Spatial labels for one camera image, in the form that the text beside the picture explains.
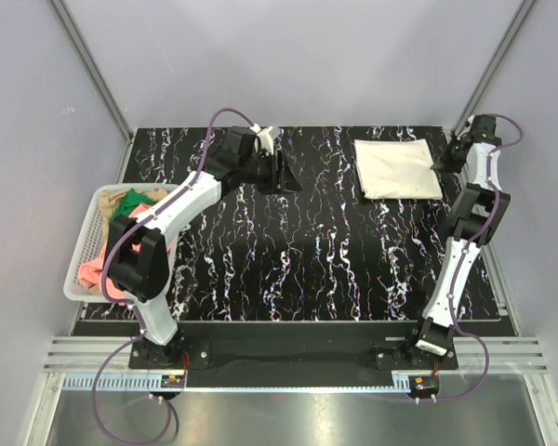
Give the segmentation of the cream white t shirt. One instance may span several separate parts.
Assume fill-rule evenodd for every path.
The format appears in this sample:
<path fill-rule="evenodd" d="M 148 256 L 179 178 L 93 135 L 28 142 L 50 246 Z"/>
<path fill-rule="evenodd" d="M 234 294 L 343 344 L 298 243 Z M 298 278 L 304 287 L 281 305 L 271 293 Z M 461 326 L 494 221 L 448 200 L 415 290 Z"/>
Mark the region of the cream white t shirt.
<path fill-rule="evenodd" d="M 354 141 L 355 165 L 367 200 L 442 200 L 427 141 Z"/>

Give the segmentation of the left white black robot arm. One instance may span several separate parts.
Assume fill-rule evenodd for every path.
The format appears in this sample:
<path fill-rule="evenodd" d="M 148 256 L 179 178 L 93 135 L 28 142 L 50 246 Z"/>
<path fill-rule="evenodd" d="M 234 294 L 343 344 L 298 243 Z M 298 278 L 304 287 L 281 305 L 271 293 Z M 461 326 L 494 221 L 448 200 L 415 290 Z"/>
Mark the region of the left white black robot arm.
<path fill-rule="evenodd" d="M 300 184 L 275 141 L 276 126 L 233 126 L 221 143 L 206 148 L 196 171 L 162 201 L 134 217 L 118 216 L 110 224 L 101 275 L 101 290 L 110 299 L 114 286 L 134 310 L 139 332 L 149 342 L 150 357 L 164 368 L 181 359 L 173 339 L 178 325 L 166 302 L 170 281 L 169 246 L 208 207 L 244 184 L 261 194 L 295 193 Z"/>

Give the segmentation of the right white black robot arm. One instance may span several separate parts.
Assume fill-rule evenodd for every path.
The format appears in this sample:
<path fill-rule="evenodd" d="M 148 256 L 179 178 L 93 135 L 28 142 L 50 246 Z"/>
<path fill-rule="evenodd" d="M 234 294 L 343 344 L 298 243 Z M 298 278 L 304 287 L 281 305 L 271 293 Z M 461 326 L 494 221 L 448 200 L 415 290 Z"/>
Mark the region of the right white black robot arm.
<path fill-rule="evenodd" d="M 412 367 L 424 368 L 452 348 L 458 305 L 472 265 L 491 242 L 511 202 L 498 178 L 498 160 L 505 147 L 497 135 L 499 117 L 470 117 L 461 134 L 451 138 L 432 165 L 438 172 L 466 170 L 468 182 L 445 219 L 445 260 L 432 297 L 418 320 L 416 333 L 403 347 L 405 360 Z"/>

